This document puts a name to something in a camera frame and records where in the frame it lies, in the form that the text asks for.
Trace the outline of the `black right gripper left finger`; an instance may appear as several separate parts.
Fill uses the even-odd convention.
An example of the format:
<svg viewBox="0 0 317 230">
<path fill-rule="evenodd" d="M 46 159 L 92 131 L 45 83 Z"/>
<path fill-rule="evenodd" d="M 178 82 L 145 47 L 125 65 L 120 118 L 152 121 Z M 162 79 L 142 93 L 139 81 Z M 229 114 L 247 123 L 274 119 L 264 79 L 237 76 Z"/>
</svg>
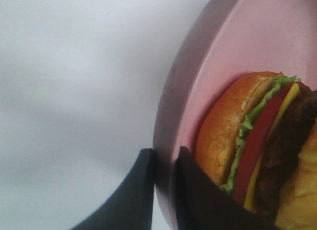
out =
<svg viewBox="0 0 317 230">
<path fill-rule="evenodd" d="M 155 154 L 142 149 L 117 190 L 74 230 L 150 230 L 154 198 Z"/>
</svg>

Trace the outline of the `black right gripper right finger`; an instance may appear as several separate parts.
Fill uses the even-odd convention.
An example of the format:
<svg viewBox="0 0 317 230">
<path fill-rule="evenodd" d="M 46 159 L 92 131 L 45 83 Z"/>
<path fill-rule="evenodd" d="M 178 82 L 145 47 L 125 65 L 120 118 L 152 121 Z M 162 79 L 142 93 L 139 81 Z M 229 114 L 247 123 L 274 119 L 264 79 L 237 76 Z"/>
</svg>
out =
<svg viewBox="0 0 317 230">
<path fill-rule="evenodd" d="M 180 230 L 274 230 L 222 192 L 181 147 L 176 162 L 176 218 Z"/>
</svg>

